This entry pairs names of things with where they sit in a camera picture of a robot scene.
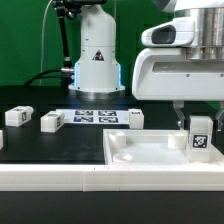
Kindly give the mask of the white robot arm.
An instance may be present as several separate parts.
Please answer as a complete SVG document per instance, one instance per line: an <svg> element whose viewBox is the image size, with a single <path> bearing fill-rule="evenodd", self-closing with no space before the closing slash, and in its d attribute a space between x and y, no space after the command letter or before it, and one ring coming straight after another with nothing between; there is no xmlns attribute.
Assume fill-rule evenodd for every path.
<svg viewBox="0 0 224 224"><path fill-rule="evenodd" d="M180 120L186 101L218 101L224 121L224 0L151 0L174 19L142 33L145 49L134 65L132 94L138 100L171 100ZM120 84L116 25L95 2L85 2L81 57L71 88L92 97Z"/></svg>

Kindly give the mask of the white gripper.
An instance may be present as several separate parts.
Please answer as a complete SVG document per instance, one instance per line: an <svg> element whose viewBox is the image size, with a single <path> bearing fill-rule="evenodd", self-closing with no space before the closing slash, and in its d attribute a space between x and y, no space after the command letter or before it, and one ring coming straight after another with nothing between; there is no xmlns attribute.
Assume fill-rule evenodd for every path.
<svg viewBox="0 0 224 224"><path fill-rule="evenodd" d="M224 100L224 15L174 18L142 33L132 94L139 100L172 100L181 130L183 101Z"/></svg>

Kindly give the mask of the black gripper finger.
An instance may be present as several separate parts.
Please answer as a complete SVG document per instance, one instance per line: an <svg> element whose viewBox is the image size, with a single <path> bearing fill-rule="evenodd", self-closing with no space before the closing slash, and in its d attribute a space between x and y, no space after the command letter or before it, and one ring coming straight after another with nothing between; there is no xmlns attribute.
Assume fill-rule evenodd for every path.
<svg viewBox="0 0 224 224"><path fill-rule="evenodd" d="M224 101L219 102L220 109L215 115L216 121L217 121L217 130L221 131L224 121Z"/></svg>

